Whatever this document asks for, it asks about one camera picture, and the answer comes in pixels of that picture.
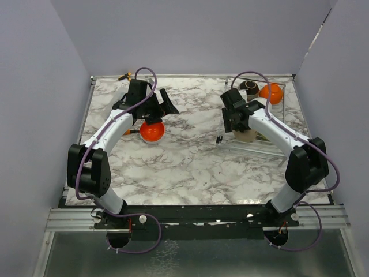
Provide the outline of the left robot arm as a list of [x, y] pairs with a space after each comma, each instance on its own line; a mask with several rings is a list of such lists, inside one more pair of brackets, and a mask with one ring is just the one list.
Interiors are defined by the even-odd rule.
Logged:
[[128, 92], [113, 105], [105, 123], [83, 144], [73, 144], [67, 155], [68, 187], [75, 190], [78, 199], [84, 194], [98, 206], [108, 211], [107, 220], [119, 228], [126, 224], [126, 202], [111, 187], [111, 170], [108, 157], [137, 120], [149, 126], [161, 123], [166, 115], [178, 114], [164, 88], [159, 101], [155, 84], [144, 80], [131, 80]]

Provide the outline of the white orange striped bowl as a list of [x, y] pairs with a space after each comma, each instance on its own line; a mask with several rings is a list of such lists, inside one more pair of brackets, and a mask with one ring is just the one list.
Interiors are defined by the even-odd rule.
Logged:
[[237, 140], [245, 143], [252, 143], [257, 138], [255, 130], [245, 130], [244, 132], [233, 130], [232, 132]]

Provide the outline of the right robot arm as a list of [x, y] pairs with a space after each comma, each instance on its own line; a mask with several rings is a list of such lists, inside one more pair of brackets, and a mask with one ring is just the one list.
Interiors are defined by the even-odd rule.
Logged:
[[265, 98], [247, 102], [236, 88], [224, 92], [220, 98], [224, 105], [222, 115], [226, 133], [255, 130], [288, 158], [285, 184], [270, 200], [269, 205], [272, 207], [265, 211], [266, 221], [277, 226], [285, 220], [285, 212], [311, 186], [320, 183], [328, 175], [326, 145], [321, 138], [308, 138], [274, 117]]

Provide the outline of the white bowl orange outside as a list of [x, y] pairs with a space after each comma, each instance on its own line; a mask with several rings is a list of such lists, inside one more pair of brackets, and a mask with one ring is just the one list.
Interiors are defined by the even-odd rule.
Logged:
[[[270, 96], [270, 103], [272, 105], [279, 104], [283, 99], [283, 90], [282, 88], [275, 83], [270, 84], [271, 87], [271, 96]], [[265, 85], [259, 92], [259, 96], [262, 98], [267, 99], [269, 95], [269, 87]]]

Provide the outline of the beige bowl dark outside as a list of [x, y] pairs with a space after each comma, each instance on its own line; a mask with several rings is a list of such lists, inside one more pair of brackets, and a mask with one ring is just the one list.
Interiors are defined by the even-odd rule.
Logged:
[[245, 91], [246, 99], [248, 102], [253, 99], [259, 97], [259, 86], [252, 80], [246, 80], [240, 83], [238, 89], [241, 91]]

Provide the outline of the red orange glossy bowl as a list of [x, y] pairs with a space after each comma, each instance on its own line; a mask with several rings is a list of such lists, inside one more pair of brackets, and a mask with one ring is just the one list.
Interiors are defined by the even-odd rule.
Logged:
[[164, 136], [165, 126], [161, 122], [151, 125], [148, 125], [146, 122], [144, 122], [141, 125], [139, 131], [142, 138], [145, 138], [147, 140], [157, 140], [160, 137]]

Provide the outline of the white bowl grey outside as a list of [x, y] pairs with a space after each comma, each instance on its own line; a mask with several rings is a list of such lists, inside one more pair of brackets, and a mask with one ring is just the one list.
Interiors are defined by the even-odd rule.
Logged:
[[268, 105], [266, 105], [267, 104], [267, 99], [266, 98], [263, 98], [263, 97], [257, 97], [257, 98], [254, 98], [253, 100], [252, 100], [252, 102], [254, 102], [254, 101], [256, 101], [256, 102], [259, 102], [261, 105], [263, 105], [264, 106], [264, 108], [268, 108], [268, 112], [272, 112], [272, 105], [269, 103]]

